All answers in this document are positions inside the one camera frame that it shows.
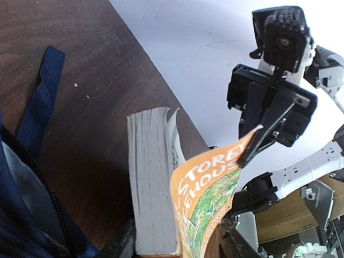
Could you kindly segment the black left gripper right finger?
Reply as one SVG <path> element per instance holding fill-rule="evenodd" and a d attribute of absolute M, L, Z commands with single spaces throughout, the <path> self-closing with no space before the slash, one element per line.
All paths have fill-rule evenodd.
<path fill-rule="evenodd" d="M 237 231 L 234 224 L 224 218 L 212 233 L 204 257 L 254 258 L 260 255 Z"/>

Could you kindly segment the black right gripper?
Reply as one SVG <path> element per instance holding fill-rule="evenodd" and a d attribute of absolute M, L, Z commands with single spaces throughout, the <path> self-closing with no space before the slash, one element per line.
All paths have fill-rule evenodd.
<path fill-rule="evenodd" d="M 263 150 L 278 142 L 291 147 L 305 132 L 318 97 L 285 79 L 243 64 L 232 71 L 227 92 L 228 108 L 241 111 L 238 135 L 257 128 L 238 160 L 244 168 Z"/>

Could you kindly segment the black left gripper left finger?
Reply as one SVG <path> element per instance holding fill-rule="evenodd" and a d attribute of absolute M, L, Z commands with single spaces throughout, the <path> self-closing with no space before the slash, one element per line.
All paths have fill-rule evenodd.
<path fill-rule="evenodd" d="M 136 228 L 133 218 L 129 219 L 113 239 L 99 251 L 99 257 L 125 257 L 135 255 Z"/>

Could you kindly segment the orange green treehouse book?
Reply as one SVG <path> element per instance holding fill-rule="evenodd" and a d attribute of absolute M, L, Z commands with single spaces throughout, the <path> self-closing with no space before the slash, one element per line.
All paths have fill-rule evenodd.
<path fill-rule="evenodd" d="M 231 209 L 238 160 L 253 132 L 238 142 L 185 159 L 177 115 L 157 107 L 127 117 L 128 165 L 141 256 L 204 257 Z"/>

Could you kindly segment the navy blue student backpack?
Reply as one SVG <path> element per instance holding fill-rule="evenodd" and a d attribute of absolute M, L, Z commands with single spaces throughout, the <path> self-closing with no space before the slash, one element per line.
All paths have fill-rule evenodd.
<path fill-rule="evenodd" d="M 18 133 L 1 127 L 1 257 L 94 257 L 98 249 L 60 204 L 39 169 L 66 55 L 49 46 Z"/>

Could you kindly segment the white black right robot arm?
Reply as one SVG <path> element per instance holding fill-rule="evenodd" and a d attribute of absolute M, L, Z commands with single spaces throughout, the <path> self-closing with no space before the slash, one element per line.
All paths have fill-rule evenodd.
<path fill-rule="evenodd" d="M 343 58 L 322 47 L 306 47 L 299 53 L 267 59 L 263 48 L 251 52 L 259 60 L 258 69 L 243 64 L 233 69 L 228 86 L 229 108 L 241 111 L 239 136 L 260 125 L 239 158 L 244 168 L 260 152 L 276 142 L 292 146 L 308 127 L 317 107 L 317 97 L 302 89 L 306 79 L 335 98 L 343 87 Z M 235 194 L 226 218 L 271 208 L 302 187 L 343 168 L 343 129 L 323 148 L 286 168 L 263 173 Z"/>

